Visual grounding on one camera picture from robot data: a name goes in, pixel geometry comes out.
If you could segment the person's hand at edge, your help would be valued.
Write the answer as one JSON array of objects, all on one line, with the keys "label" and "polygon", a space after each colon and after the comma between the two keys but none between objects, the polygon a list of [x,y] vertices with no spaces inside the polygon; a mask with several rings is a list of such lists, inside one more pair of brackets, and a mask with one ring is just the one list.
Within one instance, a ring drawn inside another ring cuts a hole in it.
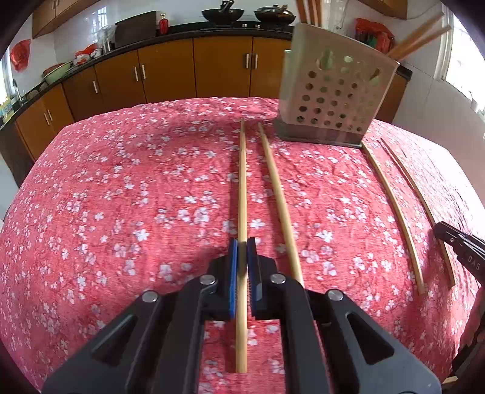
[{"label": "person's hand at edge", "polygon": [[460,348],[461,350],[465,346],[471,346],[473,339],[476,336],[477,342],[481,343],[484,341],[484,330],[480,329],[480,322],[482,319],[484,309],[484,287],[480,287],[475,296],[475,302],[473,308],[471,309],[468,322],[466,323],[463,334],[460,338]]}]

